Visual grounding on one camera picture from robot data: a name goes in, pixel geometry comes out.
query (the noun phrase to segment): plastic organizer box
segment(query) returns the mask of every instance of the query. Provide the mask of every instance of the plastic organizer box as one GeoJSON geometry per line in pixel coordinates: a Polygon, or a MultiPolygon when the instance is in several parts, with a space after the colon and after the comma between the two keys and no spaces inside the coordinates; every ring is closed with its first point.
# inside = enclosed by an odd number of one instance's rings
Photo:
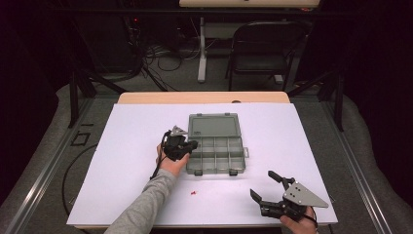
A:
{"type": "Polygon", "coordinates": [[[188,174],[236,176],[244,172],[245,153],[237,114],[190,115],[188,140],[198,142],[186,165],[188,174]]]}

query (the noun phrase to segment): table leg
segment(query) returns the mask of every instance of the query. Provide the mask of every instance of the table leg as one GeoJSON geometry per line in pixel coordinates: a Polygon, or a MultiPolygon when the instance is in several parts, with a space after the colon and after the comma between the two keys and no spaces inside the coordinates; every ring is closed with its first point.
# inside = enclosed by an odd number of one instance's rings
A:
{"type": "Polygon", "coordinates": [[[204,83],[206,81],[207,70],[207,54],[206,54],[206,29],[204,18],[201,18],[200,23],[200,67],[198,70],[198,82],[204,83]]]}

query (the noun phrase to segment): table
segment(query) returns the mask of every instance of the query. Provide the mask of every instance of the table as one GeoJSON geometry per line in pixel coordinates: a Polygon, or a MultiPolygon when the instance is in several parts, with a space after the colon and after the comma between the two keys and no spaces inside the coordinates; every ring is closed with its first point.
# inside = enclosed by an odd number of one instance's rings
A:
{"type": "MultiPolygon", "coordinates": [[[[319,0],[180,0],[180,7],[186,8],[317,8],[319,0]]],[[[210,23],[211,27],[221,27],[227,32],[224,37],[217,37],[213,29],[206,33],[205,19],[201,18],[200,23],[200,66],[198,70],[198,82],[204,83],[206,80],[207,52],[206,37],[212,38],[232,38],[235,30],[240,26],[236,23],[210,23]]]]}
{"type": "Polygon", "coordinates": [[[252,188],[264,200],[282,199],[283,187],[267,176],[270,170],[294,176],[328,203],[328,209],[316,208],[319,224],[337,222],[298,114],[286,93],[189,92],[120,96],[67,224],[78,228],[110,225],[152,175],[155,147],[165,131],[173,125],[186,128],[190,113],[228,111],[238,113],[244,146],[249,149],[244,173],[194,176],[181,172],[155,226],[278,226],[277,219],[261,216],[249,196],[252,188]]]}

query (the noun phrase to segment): hand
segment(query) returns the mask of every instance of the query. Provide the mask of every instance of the hand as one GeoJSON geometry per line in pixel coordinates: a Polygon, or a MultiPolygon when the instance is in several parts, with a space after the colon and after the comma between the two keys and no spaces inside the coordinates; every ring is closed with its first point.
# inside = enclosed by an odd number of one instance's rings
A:
{"type": "Polygon", "coordinates": [[[159,152],[162,151],[162,156],[161,156],[161,169],[167,170],[168,172],[172,173],[174,176],[178,177],[181,169],[188,163],[189,160],[189,153],[185,154],[181,160],[176,160],[173,162],[170,158],[167,157],[167,155],[164,153],[164,150],[162,150],[161,144],[158,145],[157,147],[157,155],[159,155],[159,152]]]}
{"type": "MultiPolygon", "coordinates": [[[[314,212],[310,207],[307,207],[306,210],[306,215],[313,217],[314,212]]],[[[316,226],[311,220],[308,220],[307,218],[301,218],[298,222],[292,220],[288,216],[281,216],[280,217],[280,222],[286,226],[289,230],[291,230],[294,234],[316,234],[316,226]]]]}

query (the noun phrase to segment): sleeve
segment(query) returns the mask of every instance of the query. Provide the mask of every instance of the sleeve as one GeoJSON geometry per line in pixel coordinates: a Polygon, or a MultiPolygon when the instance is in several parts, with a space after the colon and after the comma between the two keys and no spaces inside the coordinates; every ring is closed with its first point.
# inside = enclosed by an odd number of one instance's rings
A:
{"type": "Polygon", "coordinates": [[[148,181],[142,193],[121,213],[105,233],[149,233],[160,207],[169,197],[175,183],[176,177],[173,174],[160,169],[158,175],[148,181]]]}

